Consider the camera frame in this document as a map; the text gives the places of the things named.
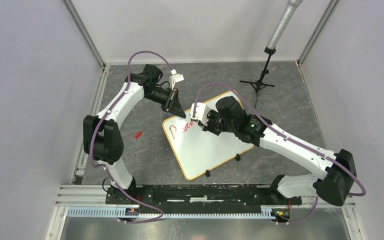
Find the yellow framed whiteboard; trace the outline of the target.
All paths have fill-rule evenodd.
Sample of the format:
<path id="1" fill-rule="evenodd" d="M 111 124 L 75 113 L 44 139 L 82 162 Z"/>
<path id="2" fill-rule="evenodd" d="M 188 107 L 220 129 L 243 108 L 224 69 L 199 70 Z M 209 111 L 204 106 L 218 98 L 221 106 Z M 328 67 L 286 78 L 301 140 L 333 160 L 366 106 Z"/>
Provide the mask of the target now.
<path id="1" fill-rule="evenodd" d="M 190 119 L 172 116 L 162 122 L 162 129 L 174 152 L 183 176 L 191 181 L 251 150 L 254 145 L 240 141 L 233 133 L 215 135 Z"/>

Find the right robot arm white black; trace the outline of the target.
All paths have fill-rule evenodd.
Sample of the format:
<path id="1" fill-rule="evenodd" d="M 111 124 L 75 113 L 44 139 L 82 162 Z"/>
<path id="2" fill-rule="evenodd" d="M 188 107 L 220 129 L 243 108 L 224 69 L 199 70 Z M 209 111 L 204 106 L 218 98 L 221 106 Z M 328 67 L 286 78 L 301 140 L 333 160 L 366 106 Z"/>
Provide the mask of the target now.
<path id="1" fill-rule="evenodd" d="M 348 150 L 334 152 L 295 137 L 267 118 L 248 114 L 233 96 L 218 100 L 215 109 L 203 102 L 194 103 L 190 117 L 205 132 L 217 136 L 232 133 L 241 142 L 276 152 L 310 172 L 278 175 L 268 191 L 275 204 L 294 197 L 319 197 L 341 207 L 351 195 L 357 170 L 354 156 Z"/>

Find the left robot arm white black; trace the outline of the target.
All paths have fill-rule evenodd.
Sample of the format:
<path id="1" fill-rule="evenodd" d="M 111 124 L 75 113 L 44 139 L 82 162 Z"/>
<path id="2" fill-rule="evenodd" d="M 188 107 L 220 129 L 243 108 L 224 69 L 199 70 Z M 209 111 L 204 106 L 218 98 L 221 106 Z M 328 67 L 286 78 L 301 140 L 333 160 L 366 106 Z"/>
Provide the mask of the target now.
<path id="1" fill-rule="evenodd" d="M 122 159 L 124 141 L 121 125 L 142 99 L 160 104 L 163 112 L 186 118 L 176 87 L 163 88 L 159 83 L 163 72 L 155 65 L 146 64 L 140 73 L 130 73 L 121 90 L 110 103 L 96 115 L 83 119 L 83 149 L 91 157 L 94 167 L 102 167 L 125 204 L 137 198 L 136 181 L 128 172 Z"/>

